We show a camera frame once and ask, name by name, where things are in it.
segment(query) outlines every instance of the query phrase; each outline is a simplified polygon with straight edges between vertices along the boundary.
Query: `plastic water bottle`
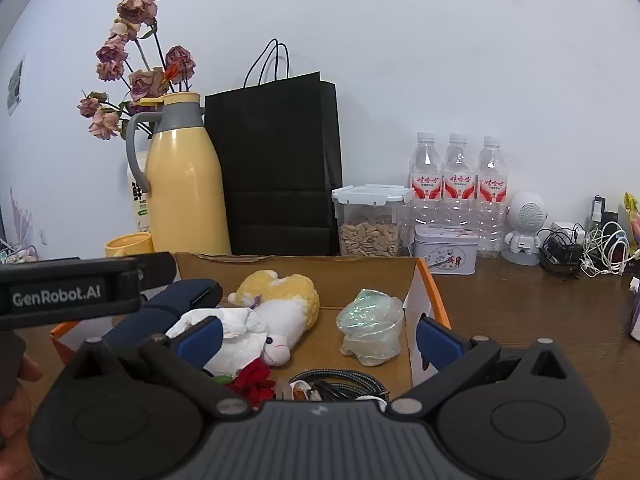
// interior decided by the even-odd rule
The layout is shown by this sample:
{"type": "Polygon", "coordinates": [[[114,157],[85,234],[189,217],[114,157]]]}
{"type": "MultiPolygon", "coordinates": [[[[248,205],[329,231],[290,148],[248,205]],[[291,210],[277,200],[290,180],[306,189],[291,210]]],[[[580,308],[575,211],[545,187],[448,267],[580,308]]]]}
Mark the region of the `plastic water bottle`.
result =
{"type": "Polygon", "coordinates": [[[478,255],[495,258],[500,254],[506,214],[507,177],[509,170],[500,152],[498,137],[485,137],[478,162],[476,193],[476,231],[478,255]]]}
{"type": "Polygon", "coordinates": [[[444,162],[442,219],[451,227],[472,227],[476,193],[476,172],[471,158],[465,154],[466,135],[450,134],[444,162]]]}
{"type": "Polygon", "coordinates": [[[409,164],[408,187],[415,191],[415,221],[420,224],[440,223],[442,160],[436,152],[434,134],[418,132],[418,146],[409,164]]]}

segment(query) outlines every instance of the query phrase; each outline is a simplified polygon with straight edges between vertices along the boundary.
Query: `plastic food container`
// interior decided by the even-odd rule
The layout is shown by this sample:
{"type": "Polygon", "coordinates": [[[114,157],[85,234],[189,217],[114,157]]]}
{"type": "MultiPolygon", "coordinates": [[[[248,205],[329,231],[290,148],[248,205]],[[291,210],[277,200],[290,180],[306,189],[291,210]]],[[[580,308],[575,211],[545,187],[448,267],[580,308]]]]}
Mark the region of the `plastic food container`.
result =
{"type": "Polygon", "coordinates": [[[402,186],[347,186],[334,189],[340,254],[407,256],[408,219],[414,190],[402,186]]]}
{"type": "Polygon", "coordinates": [[[415,227],[414,256],[424,258],[432,274],[476,272],[478,235],[471,229],[415,227]]]}

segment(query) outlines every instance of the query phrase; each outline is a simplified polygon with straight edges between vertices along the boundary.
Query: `yellow mug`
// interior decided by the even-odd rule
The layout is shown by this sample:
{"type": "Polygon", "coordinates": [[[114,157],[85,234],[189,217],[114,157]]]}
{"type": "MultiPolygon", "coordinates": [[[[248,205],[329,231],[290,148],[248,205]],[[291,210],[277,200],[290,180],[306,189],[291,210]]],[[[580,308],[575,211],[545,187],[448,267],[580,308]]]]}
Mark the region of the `yellow mug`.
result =
{"type": "Polygon", "coordinates": [[[154,252],[154,243],[151,233],[132,233],[119,236],[107,242],[104,246],[104,254],[107,257],[131,256],[154,252]]]}

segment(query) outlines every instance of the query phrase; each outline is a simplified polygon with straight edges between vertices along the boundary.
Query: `bottle cap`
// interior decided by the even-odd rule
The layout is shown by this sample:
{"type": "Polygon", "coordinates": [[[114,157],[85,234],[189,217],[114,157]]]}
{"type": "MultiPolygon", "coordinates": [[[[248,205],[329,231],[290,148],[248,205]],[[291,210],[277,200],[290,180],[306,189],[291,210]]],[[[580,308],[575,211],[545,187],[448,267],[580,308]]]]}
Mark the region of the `bottle cap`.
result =
{"type": "Polygon", "coordinates": [[[418,132],[418,142],[435,142],[436,134],[431,132],[418,132]]]}
{"type": "Polygon", "coordinates": [[[484,145],[485,146],[497,146],[498,148],[500,148],[500,137],[486,136],[484,138],[484,145]]]}
{"type": "Polygon", "coordinates": [[[449,142],[464,142],[466,144],[465,134],[449,134],[449,142]]]}

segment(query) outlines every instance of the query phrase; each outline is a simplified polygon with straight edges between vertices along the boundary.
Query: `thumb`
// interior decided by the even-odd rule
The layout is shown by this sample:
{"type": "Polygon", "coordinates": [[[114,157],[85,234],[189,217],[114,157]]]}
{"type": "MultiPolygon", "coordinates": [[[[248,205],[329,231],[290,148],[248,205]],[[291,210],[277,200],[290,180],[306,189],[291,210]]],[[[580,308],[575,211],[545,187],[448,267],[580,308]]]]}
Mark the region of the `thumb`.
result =
{"type": "Polygon", "coordinates": [[[36,383],[44,374],[40,367],[33,361],[27,354],[22,358],[22,364],[20,365],[20,371],[18,372],[18,378],[23,381],[29,381],[30,383],[36,383]]]}

